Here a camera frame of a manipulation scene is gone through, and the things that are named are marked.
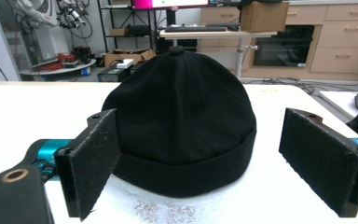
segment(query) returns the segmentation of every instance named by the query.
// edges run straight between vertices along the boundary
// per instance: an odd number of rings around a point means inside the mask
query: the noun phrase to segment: cardboard box
[[[113,0],[113,5],[131,5],[131,0]]]
[[[115,49],[104,55],[104,66],[109,67],[124,59],[133,59],[133,64],[145,62],[156,56],[152,49]]]
[[[129,34],[128,28],[113,28],[110,30],[110,35],[113,36],[124,36]]]
[[[241,30],[246,32],[284,31],[289,2],[253,2],[242,7]]]

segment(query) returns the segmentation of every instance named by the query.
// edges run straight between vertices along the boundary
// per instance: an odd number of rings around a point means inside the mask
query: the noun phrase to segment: wooden cabinet
[[[325,15],[311,72],[358,75],[358,5],[331,5]]]
[[[208,7],[202,10],[201,23],[237,21],[239,16],[235,7]],[[253,66],[249,50],[242,77],[358,80],[358,4],[290,5],[286,24],[315,26],[307,66]],[[237,45],[237,39],[201,40],[200,51],[234,53]]]

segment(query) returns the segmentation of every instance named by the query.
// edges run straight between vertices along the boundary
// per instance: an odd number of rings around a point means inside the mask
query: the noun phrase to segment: keyboard
[[[165,28],[166,33],[180,33],[180,32],[225,32],[226,27],[220,26],[178,26]]]
[[[240,22],[210,22],[205,24],[206,27],[215,26],[215,27],[228,27],[228,26],[241,26]]]

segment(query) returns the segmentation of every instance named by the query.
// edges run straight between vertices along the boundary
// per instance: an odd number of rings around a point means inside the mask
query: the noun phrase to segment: screw hole
[[[17,169],[5,174],[2,177],[2,181],[5,183],[13,183],[26,177],[28,173],[29,171],[27,169]]]

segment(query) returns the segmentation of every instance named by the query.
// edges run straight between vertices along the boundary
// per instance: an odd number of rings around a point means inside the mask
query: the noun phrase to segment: desk
[[[86,64],[80,64],[78,65],[76,68],[61,68],[58,70],[53,70],[53,71],[31,71],[31,70],[21,70],[20,74],[22,75],[27,75],[27,76],[32,76],[34,78],[35,81],[43,81],[44,79],[41,76],[48,76],[48,75],[56,75],[56,74],[60,74],[60,73],[68,73],[68,72],[73,72],[76,70],[80,70],[82,68],[87,68],[92,66],[93,64],[95,64],[96,60],[95,59],[91,59],[91,61],[89,63]]]
[[[248,33],[244,31],[225,31],[225,32],[182,32],[182,33],[166,33],[164,30],[159,33],[160,37],[172,39],[173,45],[177,45],[178,39],[220,39],[220,38],[238,38],[237,55],[235,58],[235,76],[241,77],[242,59],[243,59],[243,39],[255,37],[271,37],[277,32]]]
[[[0,82],[0,173],[17,164],[40,138],[75,138],[100,111],[117,83]],[[299,88],[245,85],[257,118],[254,154],[244,175],[213,192],[187,199],[163,197],[111,176],[83,223],[356,223],[339,218],[279,153],[284,109],[318,114],[347,137],[358,136]],[[61,184],[49,181],[57,224],[69,218]]]

